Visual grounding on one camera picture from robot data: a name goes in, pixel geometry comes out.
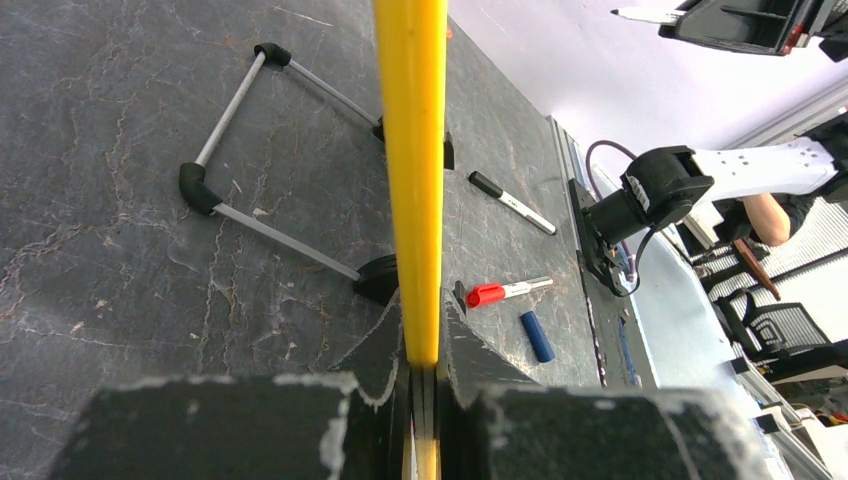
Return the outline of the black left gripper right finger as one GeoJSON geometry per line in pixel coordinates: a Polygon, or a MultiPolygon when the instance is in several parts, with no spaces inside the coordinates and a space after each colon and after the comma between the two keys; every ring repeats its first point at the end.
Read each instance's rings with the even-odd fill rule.
{"type": "Polygon", "coordinates": [[[754,422],[711,390],[542,386],[441,298],[445,479],[766,479],[754,422]]]}

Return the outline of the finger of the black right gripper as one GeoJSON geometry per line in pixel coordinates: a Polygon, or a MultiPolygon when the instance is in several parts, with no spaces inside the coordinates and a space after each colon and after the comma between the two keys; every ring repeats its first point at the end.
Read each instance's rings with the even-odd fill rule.
{"type": "Polygon", "coordinates": [[[658,35],[733,53],[785,56],[795,48],[818,11],[817,1],[686,1],[681,17],[658,35]]]}

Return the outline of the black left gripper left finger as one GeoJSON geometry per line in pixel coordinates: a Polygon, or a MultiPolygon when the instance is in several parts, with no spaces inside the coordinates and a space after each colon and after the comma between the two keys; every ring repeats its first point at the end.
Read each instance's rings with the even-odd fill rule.
{"type": "Polygon", "coordinates": [[[53,479],[398,479],[401,308],[317,374],[154,377],[98,392],[53,479]]]}

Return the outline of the blue marker cap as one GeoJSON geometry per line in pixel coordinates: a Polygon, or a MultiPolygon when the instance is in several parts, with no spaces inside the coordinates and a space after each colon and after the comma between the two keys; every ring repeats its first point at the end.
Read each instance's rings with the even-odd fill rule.
{"type": "Polygon", "coordinates": [[[520,321],[537,361],[548,363],[554,360],[555,352],[536,313],[534,311],[523,313],[520,315],[520,321]]]}

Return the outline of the blue whiteboard marker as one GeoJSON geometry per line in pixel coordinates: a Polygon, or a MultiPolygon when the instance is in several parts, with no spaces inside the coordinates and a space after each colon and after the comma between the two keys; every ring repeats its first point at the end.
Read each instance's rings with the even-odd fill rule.
{"type": "Polygon", "coordinates": [[[610,11],[620,18],[656,25],[675,25],[686,15],[682,10],[661,10],[648,7],[621,7],[610,11]]]}

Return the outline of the yellow framed whiteboard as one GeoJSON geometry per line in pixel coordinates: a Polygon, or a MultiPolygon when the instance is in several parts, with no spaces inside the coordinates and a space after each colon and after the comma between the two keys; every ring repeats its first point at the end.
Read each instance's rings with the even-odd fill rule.
{"type": "Polygon", "coordinates": [[[416,470],[420,479],[438,479],[447,4],[373,7],[416,470]]]}

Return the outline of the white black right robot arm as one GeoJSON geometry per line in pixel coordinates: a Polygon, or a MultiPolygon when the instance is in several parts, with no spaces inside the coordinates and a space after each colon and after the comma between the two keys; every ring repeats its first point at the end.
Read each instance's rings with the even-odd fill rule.
{"type": "MultiPolygon", "coordinates": [[[[833,62],[847,58],[844,1],[685,1],[673,10],[626,7],[614,15],[656,24],[663,38],[733,53],[786,56],[820,38],[833,62]]],[[[660,147],[635,157],[621,187],[576,209],[582,231],[610,247],[657,231],[702,204],[762,193],[847,198],[847,116],[782,144],[736,150],[660,147]]]]}

